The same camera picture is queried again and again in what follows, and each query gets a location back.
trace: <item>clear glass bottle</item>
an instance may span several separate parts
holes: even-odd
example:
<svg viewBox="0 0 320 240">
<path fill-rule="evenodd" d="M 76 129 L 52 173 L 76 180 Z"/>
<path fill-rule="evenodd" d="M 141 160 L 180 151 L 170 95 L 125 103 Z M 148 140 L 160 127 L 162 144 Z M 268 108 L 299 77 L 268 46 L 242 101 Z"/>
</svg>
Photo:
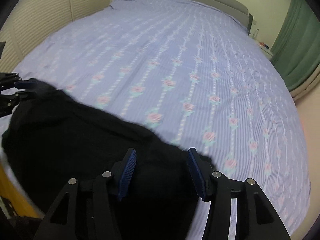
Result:
<svg viewBox="0 0 320 240">
<path fill-rule="evenodd" d="M 252 35 L 252 38 L 253 38 L 254 40 L 257 39 L 258 33 L 259 33 L 259 29 L 256 29 L 256 31 L 255 31 L 255 32 L 253 33 L 253 35 Z"/>
</svg>

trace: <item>silver screw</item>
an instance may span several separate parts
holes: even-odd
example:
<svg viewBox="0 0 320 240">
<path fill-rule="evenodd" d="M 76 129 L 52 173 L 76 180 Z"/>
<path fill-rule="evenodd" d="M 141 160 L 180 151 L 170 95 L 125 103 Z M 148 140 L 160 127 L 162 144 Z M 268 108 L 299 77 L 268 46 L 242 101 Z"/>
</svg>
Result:
<svg viewBox="0 0 320 240">
<path fill-rule="evenodd" d="M 77 182 L 77 180 L 76 180 L 75 178 L 69 179 L 69 181 L 68 181 L 68 183 L 69 183 L 70 185 L 73 185 L 73 184 L 75 184 L 76 182 Z"/>
<path fill-rule="evenodd" d="M 215 178 L 220 178 L 220 177 L 221 177 L 221 173 L 218 172 L 218 171 L 214 171 L 214 172 L 212 173 L 212 176 L 214 176 Z"/>
<path fill-rule="evenodd" d="M 112 173 L 110 171 L 105 171 L 104 173 L 102 173 L 102 176 L 105 178 L 109 178 L 112 175 Z"/>
<path fill-rule="evenodd" d="M 254 179 L 247 179 L 247 182 L 250 184 L 250 185 L 253 185 L 256 183 L 256 181 Z"/>
</svg>

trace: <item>black cloth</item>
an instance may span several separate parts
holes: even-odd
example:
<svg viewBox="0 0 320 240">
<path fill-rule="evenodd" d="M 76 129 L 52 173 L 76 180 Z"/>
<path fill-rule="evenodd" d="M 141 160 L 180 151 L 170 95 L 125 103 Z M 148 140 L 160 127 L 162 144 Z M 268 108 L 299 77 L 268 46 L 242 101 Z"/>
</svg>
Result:
<svg viewBox="0 0 320 240">
<path fill-rule="evenodd" d="M 9 164 L 32 201 L 46 212 L 70 178 L 110 171 L 132 147 L 137 165 L 128 199 L 137 201 L 124 202 L 130 215 L 119 220 L 123 239 L 184 239 L 198 200 L 187 152 L 45 83 L 36 90 L 38 97 L 20 103 L 3 134 Z"/>
</svg>

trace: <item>mattress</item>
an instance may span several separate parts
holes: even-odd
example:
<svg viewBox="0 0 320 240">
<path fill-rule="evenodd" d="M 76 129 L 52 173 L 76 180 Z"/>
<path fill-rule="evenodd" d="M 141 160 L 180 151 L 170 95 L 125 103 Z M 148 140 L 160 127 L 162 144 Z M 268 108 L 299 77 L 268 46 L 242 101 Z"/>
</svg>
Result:
<svg viewBox="0 0 320 240">
<path fill-rule="evenodd" d="M 303 221 L 310 182 L 296 107 L 246 28 L 220 10 L 191 0 L 115 0 L 50 35 L 14 71 L 195 147 L 229 178 L 254 178 L 290 234 Z M 1 132 L 8 122 L 0 119 Z M 202 239 L 209 206 L 199 202 L 188 239 Z"/>
</svg>

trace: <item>green curtain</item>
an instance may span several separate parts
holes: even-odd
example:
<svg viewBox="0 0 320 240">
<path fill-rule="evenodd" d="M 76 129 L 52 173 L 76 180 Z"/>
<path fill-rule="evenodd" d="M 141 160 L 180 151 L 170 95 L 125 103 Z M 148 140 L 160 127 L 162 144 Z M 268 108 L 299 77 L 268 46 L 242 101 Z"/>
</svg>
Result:
<svg viewBox="0 0 320 240">
<path fill-rule="evenodd" d="M 271 63 L 289 91 L 303 84 L 319 65 L 320 22 L 305 0 L 291 0 L 271 52 Z"/>
</svg>

